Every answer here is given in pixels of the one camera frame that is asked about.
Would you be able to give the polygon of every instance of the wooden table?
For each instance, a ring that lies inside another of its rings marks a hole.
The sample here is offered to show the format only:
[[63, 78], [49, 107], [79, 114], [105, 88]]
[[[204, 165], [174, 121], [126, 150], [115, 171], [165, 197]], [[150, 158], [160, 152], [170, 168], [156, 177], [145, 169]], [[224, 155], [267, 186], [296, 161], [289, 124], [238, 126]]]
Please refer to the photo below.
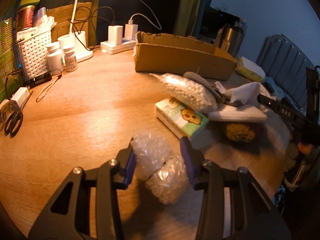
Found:
[[[225, 85], [245, 82], [233, 74]], [[155, 103], [169, 94], [154, 77], [134, 71], [132, 50], [115, 55], [96, 51], [75, 72], [64, 72], [36, 103], [44, 86], [34, 89], [17, 136], [0, 134], [0, 199], [25, 235], [73, 167], [99, 167], [126, 148], [134, 133], [154, 131], [179, 151], [179, 140], [154, 115]], [[283, 178], [289, 131], [276, 114], [268, 115], [268, 135], [258, 142], [232, 146], [212, 123], [193, 144], [224, 168], [247, 167], [272, 197]], [[134, 178], [118, 197], [126, 239], [194, 239], [201, 191], [189, 187], [176, 204], [165, 206]], [[95, 235], [93, 209], [91, 217]]]

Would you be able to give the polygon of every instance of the black scissors handle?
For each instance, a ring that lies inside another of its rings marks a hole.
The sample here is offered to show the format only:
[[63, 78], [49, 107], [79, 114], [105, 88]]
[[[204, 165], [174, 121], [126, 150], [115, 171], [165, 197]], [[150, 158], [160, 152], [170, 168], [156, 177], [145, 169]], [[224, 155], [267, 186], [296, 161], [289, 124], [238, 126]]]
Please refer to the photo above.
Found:
[[4, 134], [10, 134], [11, 137], [16, 136], [23, 121], [22, 111], [12, 113], [4, 124]]

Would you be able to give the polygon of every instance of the tin can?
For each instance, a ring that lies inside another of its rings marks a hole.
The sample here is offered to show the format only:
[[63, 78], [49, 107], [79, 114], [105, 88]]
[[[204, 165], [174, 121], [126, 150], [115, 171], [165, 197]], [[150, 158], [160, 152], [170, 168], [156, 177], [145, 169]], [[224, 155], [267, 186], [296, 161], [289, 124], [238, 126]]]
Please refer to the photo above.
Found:
[[34, 10], [34, 5], [28, 5], [17, 11], [16, 33], [32, 27]]

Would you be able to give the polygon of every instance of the pill bottle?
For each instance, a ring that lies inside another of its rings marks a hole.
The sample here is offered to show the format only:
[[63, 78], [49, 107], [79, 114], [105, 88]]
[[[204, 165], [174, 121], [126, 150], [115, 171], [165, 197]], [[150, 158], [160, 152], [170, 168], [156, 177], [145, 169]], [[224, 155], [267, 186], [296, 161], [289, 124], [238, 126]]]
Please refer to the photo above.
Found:
[[75, 45], [71, 44], [63, 47], [63, 53], [64, 53], [64, 61], [66, 63], [66, 70], [68, 72], [75, 71], [78, 68], [76, 54], [75, 54]]
[[47, 61], [52, 75], [64, 71], [63, 52], [58, 41], [47, 45]]

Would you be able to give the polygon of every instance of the screw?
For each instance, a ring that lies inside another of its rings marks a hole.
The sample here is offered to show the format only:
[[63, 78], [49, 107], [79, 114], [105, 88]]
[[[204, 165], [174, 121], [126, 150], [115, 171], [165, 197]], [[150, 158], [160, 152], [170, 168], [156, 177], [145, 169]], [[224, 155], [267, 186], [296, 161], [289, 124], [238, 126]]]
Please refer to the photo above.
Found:
[[245, 167], [240, 167], [240, 168], [239, 168], [239, 172], [240, 172], [240, 173], [248, 173], [248, 169], [245, 168]]
[[74, 167], [72, 172], [74, 174], [80, 174], [82, 172], [82, 168], [81, 167]]
[[204, 160], [203, 163], [202, 163], [202, 165], [203, 165], [203, 166], [209, 166], [209, 167], [210, 167], [210, 166], [212, 165], [212, 162], [211, 162], [210, 160]]
[[111, 159], [109, 162], [110, 166], [116, 166], [118, 164], [118, 161], [116, 159]]

